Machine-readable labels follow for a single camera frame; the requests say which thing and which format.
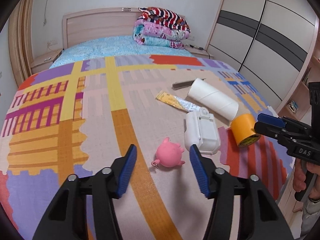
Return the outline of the wooden headboard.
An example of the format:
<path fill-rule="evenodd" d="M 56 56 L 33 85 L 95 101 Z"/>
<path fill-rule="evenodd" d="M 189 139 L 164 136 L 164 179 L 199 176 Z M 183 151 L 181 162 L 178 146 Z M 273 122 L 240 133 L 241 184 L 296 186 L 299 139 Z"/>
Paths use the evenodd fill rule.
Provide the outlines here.
<path fill-rule="evenodd" d="M 103 8 L 63 16 L 63 48 L 111 36 L 132 36 L 138 8 Z"/>

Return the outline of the pink floral folded quilt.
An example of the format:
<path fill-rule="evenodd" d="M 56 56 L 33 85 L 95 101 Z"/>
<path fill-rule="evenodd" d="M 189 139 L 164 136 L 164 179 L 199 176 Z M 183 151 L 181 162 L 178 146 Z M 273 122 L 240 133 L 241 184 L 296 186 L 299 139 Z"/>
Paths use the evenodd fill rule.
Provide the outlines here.
<path fill-rule="evenodd" d="M 138 19 L 133 28 L 133 39 L 139 45 L 183 49 L 182 40 L 189 38 L 187 30 L 170 29 L 144 19 Z"/>

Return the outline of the grey comb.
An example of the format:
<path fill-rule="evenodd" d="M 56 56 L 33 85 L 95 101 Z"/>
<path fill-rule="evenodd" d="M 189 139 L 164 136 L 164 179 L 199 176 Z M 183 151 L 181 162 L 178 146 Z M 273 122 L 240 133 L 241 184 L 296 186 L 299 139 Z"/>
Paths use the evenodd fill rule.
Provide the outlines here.
<path fill-rule="evenodd" d="M 171 85 L 171 88 L 173 90 L 179 90 L 179 89 L 182 89 L 182 88 L 187 88 L 187 87 L 190 87 L 194 83 L 194 81 L 195 80 L 176 82 L 176 83 L 173 83 Z"/>

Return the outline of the pink wooden bookshelf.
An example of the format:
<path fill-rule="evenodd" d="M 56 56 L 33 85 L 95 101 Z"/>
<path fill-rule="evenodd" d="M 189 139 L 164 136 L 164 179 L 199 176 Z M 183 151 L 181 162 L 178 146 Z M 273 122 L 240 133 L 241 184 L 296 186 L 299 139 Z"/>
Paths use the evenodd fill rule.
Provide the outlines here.
<path fill-rule="evenodd" d="M 319 82 L 319 58 L 316 56 L 311 58 L 301 81 L 292 95 L 285 101 L 285 105 L 280 107 L 278 112 L 280 117 L 286 116 L 311 125 L 311 105 L 308 87 L 310 82 Z"/>

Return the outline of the light blue floral sheet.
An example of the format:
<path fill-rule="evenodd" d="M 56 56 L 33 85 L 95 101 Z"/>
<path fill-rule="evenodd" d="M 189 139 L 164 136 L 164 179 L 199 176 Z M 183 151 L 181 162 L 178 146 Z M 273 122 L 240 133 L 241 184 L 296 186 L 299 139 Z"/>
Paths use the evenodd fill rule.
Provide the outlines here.
<path fill-rule="evenodd" d="M 82 42 L 62 52 L 52 64 L 51 69 L 77 61 L 98 59 L 106 56 L 123 55 L 174 55 L 191 56 L 181 43 L 178 47 L 171 48 L 175 43 L 157 37 L 145 36 L 145 42 L 139 44 L 132 36 L 111 36 Z"/>

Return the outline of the yellow white ointment tube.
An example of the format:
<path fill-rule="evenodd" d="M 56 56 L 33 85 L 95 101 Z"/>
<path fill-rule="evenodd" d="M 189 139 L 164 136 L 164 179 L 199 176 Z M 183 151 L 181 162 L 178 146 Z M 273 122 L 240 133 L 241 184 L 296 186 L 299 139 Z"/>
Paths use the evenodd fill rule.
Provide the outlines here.
<path fill-rule="evenodd" d="M 192 102 L 189 102 L 178 96 L 171 95 L 164 91 L 160 91 L 156 95 L 156 100 L 185 112 L 199 111 L 201 108 L 200 106 Z"/>

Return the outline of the right wooden nightstand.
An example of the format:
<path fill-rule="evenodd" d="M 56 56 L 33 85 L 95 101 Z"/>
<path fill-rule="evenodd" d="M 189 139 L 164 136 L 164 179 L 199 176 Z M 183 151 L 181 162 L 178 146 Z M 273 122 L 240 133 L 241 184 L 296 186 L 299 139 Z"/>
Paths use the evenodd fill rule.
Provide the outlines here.
<path fill-rule="evenodd" d="M 210 53 L 208 53 L 202 47 L 197 47 L 197 46 L 185 44 L 184 48 L 195 57 L 201 57 L 204 59 L 212 59 L 212 60 L 214 59 L 214 56 L 211 55 Z"/>

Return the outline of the wooden door frame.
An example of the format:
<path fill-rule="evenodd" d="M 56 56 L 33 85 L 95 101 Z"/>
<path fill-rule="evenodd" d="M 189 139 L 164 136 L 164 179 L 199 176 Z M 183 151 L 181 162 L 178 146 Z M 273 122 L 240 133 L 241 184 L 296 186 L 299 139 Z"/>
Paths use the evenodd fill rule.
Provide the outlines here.
<path fill-rule="evenodd" d="M 31 15 L 34 0 L 20 0 L 9 17 L 8 42 L 12 72 L 20 86 L 31 76 Z"/>

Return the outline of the white paper tube roll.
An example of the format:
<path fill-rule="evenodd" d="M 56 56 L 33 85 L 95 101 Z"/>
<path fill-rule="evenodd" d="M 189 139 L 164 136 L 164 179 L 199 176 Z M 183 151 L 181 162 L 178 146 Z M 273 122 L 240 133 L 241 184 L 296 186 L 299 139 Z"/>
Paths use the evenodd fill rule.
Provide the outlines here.
<path fill-rule="evenodd" d="M 199 78 L 192 83 L 188 96 L 229 121 L 236 117 L 239 109 L 238 102 Z"/>

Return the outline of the orange tape roll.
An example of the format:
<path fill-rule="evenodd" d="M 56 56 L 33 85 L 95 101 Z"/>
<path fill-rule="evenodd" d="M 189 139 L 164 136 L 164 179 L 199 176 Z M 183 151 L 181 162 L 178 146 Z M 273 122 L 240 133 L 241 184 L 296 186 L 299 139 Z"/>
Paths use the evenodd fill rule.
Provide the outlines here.
<path fill-rule="evenodd" d="M 254 130 L 255 118 L 252 114 L 237 116 L 230 125 L 236 145 L 239 148 L 247 147 L 257 142 L 261 135 Z"/>

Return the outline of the wooden nightstand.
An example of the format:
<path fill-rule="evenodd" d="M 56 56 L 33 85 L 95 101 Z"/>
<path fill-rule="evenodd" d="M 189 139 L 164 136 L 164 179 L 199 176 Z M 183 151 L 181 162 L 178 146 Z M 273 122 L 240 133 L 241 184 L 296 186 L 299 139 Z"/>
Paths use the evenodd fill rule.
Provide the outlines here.
<path fill-rule="evenodd" d="M 197 46 L 185 44 L 184 48 L 195 57 L 201 57 L 204 59 L 212 59 L 212 60 L 214 59 L 214 56 L 211 55 L 210 53 L 208 53 L 202 47 L 197 47 Z"/>
<path fill-rule="evenodd" d="M 31 73 L 36 74 L 49 69 L 49 67 L 59 58 L 61 53 L 62 48 L 51 50 L 50 52 L 35 58 L 30 66 Z"/>

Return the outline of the white sliding wardrobe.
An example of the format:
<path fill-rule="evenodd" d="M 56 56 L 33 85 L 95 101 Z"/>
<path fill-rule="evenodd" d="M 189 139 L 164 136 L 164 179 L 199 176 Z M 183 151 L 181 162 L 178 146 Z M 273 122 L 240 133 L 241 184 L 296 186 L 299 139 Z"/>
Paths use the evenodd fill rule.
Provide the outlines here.
<path fill-rule="evenodd" d="M 277 108 L 303 68 L 316 22 L 307 0 L 224 0 L 207 50 Z"/>

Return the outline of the white plastic box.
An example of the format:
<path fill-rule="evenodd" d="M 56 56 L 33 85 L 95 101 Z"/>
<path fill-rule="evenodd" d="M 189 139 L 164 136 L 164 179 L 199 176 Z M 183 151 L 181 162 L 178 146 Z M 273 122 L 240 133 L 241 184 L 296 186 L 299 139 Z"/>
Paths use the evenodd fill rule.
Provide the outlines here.
<path fill-rule="evenodd" d="M 221 146 L 215 118 L 205 107 L 185 116 L 184 144 L 187 150 L 196 145 L 201 154 L 213 155 Z"/>

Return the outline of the pink pig toy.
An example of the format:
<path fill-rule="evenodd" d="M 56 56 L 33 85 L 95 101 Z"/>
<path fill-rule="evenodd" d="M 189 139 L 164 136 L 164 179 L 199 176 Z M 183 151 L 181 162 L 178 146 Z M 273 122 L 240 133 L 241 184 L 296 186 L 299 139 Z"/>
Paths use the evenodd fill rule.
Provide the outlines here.
<path fill-rule="evenodd" d="M 179 143 L 171 142 L 170 138 L 166 137 L 157 148 L 151 165 L 156 168 L 159 168 L 160 165 L 167 168 L 182 166 L 185 164 L 185 161 L 182 160 L 183 152 L 184 149 Z"/>

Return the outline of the striped red folded blanket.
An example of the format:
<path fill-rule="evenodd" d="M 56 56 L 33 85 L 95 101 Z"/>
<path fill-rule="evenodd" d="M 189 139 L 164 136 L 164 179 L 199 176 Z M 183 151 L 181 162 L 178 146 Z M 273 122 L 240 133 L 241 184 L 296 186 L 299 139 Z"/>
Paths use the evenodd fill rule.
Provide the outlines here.
<path fill-rule="evenodd" d="M 138 19 L 143 19 L 172 30 L 181 30 L 190 32 L 189 24 L 184 16 L 179 15 L 171 10 L 159 7 L 138 8 L 142 13 Z"/>

